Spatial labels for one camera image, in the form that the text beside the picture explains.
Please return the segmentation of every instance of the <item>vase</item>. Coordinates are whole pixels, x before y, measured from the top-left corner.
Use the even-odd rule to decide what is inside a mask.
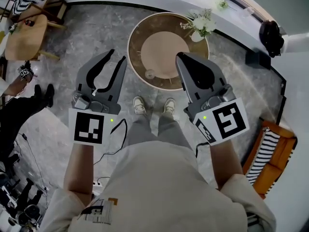
[[[203,40],[205,37],[202,37],[199,35],[199,32],[195,31],[192,35],[191,35],[191,40],[193,42],[199,42],[201,40]]]

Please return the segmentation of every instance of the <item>forearm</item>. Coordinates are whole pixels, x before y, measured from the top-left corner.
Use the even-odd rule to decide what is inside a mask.
[[[18,76],[5,90],[4,95],[18,95],[24,89],[27,83],[28,81],[26,79],[21,79],[21,77]]]
[[[74,144],[63,188],[72,191],[87,205],[93,186],[93,146]]]
[[[211,146],[211,161],[219,189],[234,174],[243,174],[231,140]]]

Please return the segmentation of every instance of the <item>white flower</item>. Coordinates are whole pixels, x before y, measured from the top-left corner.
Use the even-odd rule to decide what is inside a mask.
[[[213,7],[217,8],[218,10],[224,10],[228,7],[228,4],[225,0],[212,0]]]
[[[206,31],[211,32],[216,29],[216,22],[214,20],[207,20]]]
[[[14,23],[13,25],[11,25],[11,26],[9,27],[9,32],[10,32],[11,34],[15,31],[16,26],[17,26],[17,23]]]
[[[205,17],[198,17],[198,18],[194,19],[192,24],[198,30],[202,30],[204,27],[207,26],[207,22],[208,22],[208,20]]]
[[[189,10],[189,13],[190,13],[191,15],[194,15],[194,16],[197,17],[197,16],[200,14],[200,11],[191,9],[191,10]]]

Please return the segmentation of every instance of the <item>white t-shirt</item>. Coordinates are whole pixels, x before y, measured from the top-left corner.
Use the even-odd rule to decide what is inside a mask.
[[[6,81],[4,81],[1,77],[0,77],[0,96],[3,95],[3,93],[6,91],[6,89],[9,87],[9,83],[7,83]]]
[[[272,212],[241,174],[221,191],[197,170],[192,150],[164,142],[128,146],[104,191],[85,207],[69,191],[54,192],[42,232],[275,231]]]

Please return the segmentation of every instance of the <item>black backpack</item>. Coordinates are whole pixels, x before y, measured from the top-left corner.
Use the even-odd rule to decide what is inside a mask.
[[[260,40],[266,47],[270,57],[280,56],[280,49],[284,39],[280,34],[278,24],[275,21],[264,21],[260,28]]]

